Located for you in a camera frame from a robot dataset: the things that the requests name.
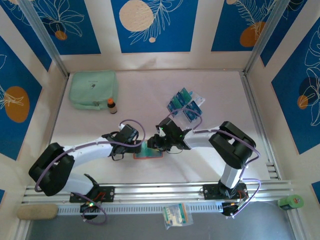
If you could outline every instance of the orange circle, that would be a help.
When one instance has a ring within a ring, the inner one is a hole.
[[[308,107],[308,98],[305,95],[301,95],[298,97],[297,103],[300,109],[306,109]]]
[[[256,22],[254,25],[247,27],[240,36],[240,44],[246,48],[253,47],[265,27],[265,22]]]
[[[67,38],[68,38],[67,34],[63,31],[60,31],[60,30],[56,31],[54,33],[54,35],[57,39],[59,39],[61,41],[67,40]]]
[[[22,87],[12,86],[5,92],[4,99],[7,101],[4,104],[7,116],[16,123],[23,123],[30,109],[27,92]]]

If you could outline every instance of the small plastic bag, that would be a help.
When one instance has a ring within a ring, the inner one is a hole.
[[[188,226],[194,223],[190,207],[184,203],[165,206],[162,211],[166,229]]]

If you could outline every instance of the robotic arm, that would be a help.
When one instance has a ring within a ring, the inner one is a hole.
[[[181,150],[198,147],[215,148],[226,165],[218,184],[203,186],[204,198],[239,199],[237,193],[246,189],[246,185],[239,181],[246,161],[252,155],[252,149],[256,147],[256,143],[248,135],[228,121],[225,121],[219,129],[182,131],[169,117],[161,121],[156,129],[158,134],[147,141],[148,148],[161,152],[169,151],[173,146]],[[114,187],[99,186],[91,176],[71,171],[94,159],[112,157],[115,160],[116,155],[123,157],[124,153],[139,153],[141,141],[137,140],[138,136],[138,131],[126,124],[121,125],[120,131],[102,135],[85,144],[60,146],[58,143],[52,143],[30,168],[29,175],[47,196],[66,191],[79,193],[96,202],[113,202]],[[70,202],[86,203],[87,200],[71,194]]]

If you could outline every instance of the floor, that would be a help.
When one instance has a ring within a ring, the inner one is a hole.
[[[287,213],[274,202],[250,203],[235,219],[221,213],[194,213],[192,219],[192,225],[166,230],[162,214],[110,215],[103,226],[86,224],[81,216],[58,216],[33,221],[26,240],[295,239]]]
[[[268,161],[242,86],[239,72],[213,70],[154,70],[120,71],[118,112],[106,110],[78,110],[68,95],[73,75],[58,114],[52,143],[76,145],[97,139],[118,129],[124,119],[135,119],[146,129],[147,137],[156,133],[155,125],[168,115],[170,99],[185,87],[205,98],[201,109],[203,123],[198,129],[213,128],[230,121],[252,137],[261,158],[244,173],[245,178],[269,180]],[[73,173],[89,174],[98,183],[178,183],[218,181],[225,163],[213,148],[185,150],[181,154],[165,154],[158,159],[133,159],[127,154],[123,160],[96,159],[75,168]]]

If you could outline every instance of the beige circle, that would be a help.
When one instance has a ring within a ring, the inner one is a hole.
[[[9,2],[15,4],[15,5],[18,5],[18,0],[8,0]]]
[[[122,25],[131,32],[146,30],[154,22],[151,8],[141,0],[129,0],[120,9]]]
[[[238,0],[226,0],[226,3],[229,5],[235,4],[236,2],[238,2]]]
[[[150,43],[153,44],[155,41],[156,41],[156,39],[155,39],[154,37],[150,37],[150,38],[149,38],[149,42],[150,42]]]

